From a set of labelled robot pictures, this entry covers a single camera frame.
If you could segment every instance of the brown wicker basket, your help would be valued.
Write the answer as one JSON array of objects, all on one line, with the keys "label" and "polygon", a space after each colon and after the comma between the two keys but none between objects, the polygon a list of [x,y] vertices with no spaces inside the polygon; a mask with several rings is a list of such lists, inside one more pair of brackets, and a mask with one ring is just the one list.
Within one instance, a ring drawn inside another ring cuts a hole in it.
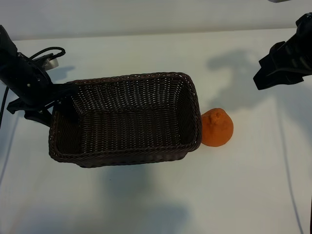
[{"label": "brown wicker basket", "polygon": [[56,105],[49,154],[81,167],[174,161],[197,149],[197,94],[184,73],[76,80],[78,94]]}]

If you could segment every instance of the basket rim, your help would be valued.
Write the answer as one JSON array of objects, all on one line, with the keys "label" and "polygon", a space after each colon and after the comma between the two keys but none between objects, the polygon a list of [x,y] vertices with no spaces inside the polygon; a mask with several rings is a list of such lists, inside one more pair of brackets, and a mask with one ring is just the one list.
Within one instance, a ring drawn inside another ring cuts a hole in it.
[{"label": "basket rim", "polygon": [[181,72],[160,72],[160,73],[148,73],[148,74],[133,74],[127,76],[119,76],[119,77],[109,77],[109,78],[96,78],[96,79],[84,79],[84,80],[74,80],[68,83],[76,83],[79,85],[90,85],[90,84],[97,84],[103,82],[119,82],[119,81],[133,81],[133,80],[142,80],[142,79],[149,79],[149,78],[160,78],[163,76],[179,76],[181,80],[183,80],[187,85],[190,87],[193,95],[191,95],[190,100],[193,103],[194,113],[196,114],[195,121],[195,136],[192,141],[188,144],[180,144],[175,146],[154,146],[154,147],[145,147],[145,148],[132,148],[132,149],[121,149],[121,150],[105,150],[105,151],[96,151],[91,153],[77,153],[77,154],[67,154],[61,153],[56,145],[57,138],[60,137],[57,135],[58,129],[58,118],[61,115],[60,112],[53,109],[52,113],[52,123],[49,133],[49,149],[52,153],[51,156],[57,158],[75,158],[75,159],[86,159],[86,157],[92,156],[99,156],[101,155],[103,158],[111,157],[113,155],[121,155],[121,154],[133,154],[137,152],[138,154],[141,153],[150,153],[150,154],[161,154],[161,153],[181,153],[181,152],[191,152],[196,150],[201,144],[201,137],[202,137],[202,123],[201,123],[201,116],[199,111],[199,104],[198,104],[198,97],[196,93],[195,86],[191,80],[191,78]]}]

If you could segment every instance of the cable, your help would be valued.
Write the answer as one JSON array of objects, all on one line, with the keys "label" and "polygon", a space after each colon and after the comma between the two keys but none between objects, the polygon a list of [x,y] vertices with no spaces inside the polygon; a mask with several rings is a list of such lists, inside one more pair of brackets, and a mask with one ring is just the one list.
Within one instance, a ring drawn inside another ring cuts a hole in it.
[{"label": "cable", "polygon": [[49,50],[61,50],[61,52],[59,52],[58,54],[53,55],[53,56],[50,58],[50,60],[56,59],[56,58],[58,58],[58,57],[61,57],[61,56],[65,55],[65,53],[66,53],[65,50],[64,50],[63,48],[61,48],[61,47],[49,47],[49,48],[46,48],[46,49],[44,49],[44,50],[39,51],[38,53],[35,53],[34,55],[32,55],[32,56],[29,57],[29,58],[30,58],[30,59],[34,59],[34,58],[37,57],[38,55],[41,55],[42,53],[47,52],[47,51],[49,51]]},{"label": "cable", "polygon": [[1,123],[2,123],[2,117],[3,117],[3,112],[4,112],[5,101],[6,101],[6,97],[8,96],[8,92],[9,92],[9,88],[6,87],[4,95],[3,95],[1,111],[0,111],[0,128],[1,128]]}]

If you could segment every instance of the orange toy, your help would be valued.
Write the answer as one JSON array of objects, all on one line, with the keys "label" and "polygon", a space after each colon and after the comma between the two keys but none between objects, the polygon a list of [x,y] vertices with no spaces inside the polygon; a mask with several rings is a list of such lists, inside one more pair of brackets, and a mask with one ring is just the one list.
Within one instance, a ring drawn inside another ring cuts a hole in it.
[{"label": "orange toy", "polygon": [[201,116],[203,137],[201,143],[208,146],[221,146],[233,135],[233,122],[221,108],[214,108]]}]

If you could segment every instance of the white wall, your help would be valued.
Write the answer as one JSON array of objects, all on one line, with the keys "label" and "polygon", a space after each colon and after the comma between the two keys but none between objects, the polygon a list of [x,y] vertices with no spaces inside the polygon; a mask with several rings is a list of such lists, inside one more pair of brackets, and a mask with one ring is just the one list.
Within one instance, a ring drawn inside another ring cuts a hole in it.
[{"label": "white wall", "polygon": [[12,39],[288,28],[311,0],[1,0]]}]

